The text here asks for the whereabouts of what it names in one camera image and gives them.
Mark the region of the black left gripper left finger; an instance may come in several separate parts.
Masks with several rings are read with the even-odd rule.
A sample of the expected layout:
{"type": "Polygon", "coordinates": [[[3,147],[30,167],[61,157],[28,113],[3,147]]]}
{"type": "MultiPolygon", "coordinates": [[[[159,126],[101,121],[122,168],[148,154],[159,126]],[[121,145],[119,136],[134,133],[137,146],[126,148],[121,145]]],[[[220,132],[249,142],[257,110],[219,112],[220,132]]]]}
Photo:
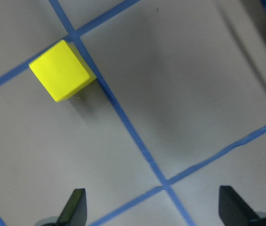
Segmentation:
{"type": "Polygon", "coordinates": [[[74,189],[56,224],[58,226],[85,226],[86,222],[86,190],[84,188],[74,189]]]}

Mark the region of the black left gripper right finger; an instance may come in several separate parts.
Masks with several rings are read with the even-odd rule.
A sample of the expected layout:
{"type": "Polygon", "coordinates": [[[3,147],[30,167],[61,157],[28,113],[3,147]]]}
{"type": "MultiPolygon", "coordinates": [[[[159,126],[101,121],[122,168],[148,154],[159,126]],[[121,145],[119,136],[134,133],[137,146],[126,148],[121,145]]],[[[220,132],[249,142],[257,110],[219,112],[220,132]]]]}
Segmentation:
{"type": "Polygon", "coordinates": [[[225,226],[264,226],[257,213],[231,186],[219,187],[218,214],[225,226]]]}

